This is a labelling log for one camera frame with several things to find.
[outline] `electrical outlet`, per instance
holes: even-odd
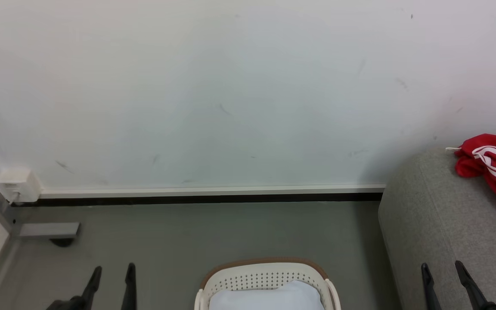
[[[9,201],[19,193],[15,202],[36,202],[41,194],[41,185],[30,169],[14,167],[0,173],[0,191]]]

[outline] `gray sofa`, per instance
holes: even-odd
[[[463,179],[444,149],[417,155],[386,186],[378,216],[404,310],[425,310],[421,263],[443,310],[471,310],[455,261],[496,302],[496,195],[483,178]]]

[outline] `white cloth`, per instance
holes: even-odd
[[[209,310],[324,310],[319,292],[300,281],[288,282],[275,290],[217,292]]]

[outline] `white plastic basket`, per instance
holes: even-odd
[[[221,290],[273,290],[294,280],[315,287],[325,310],[341,310],[338,293],[325,271],[309,260],[292,257],[250,259],[216,267],[201,283],[195,310],[208,310],[210,299]]]

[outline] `gray floor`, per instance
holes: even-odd
[[[285,202],[25,209],[30,222],[80,221],[69,248],[21,241],[0,288],[0,310],[44,310],[102,280],[93,310],[119,309],[130,261],[138,308],[192,309],[205,273],[230,261],[294,256],[321,265],[344,310],[400,309],[377,202]]]

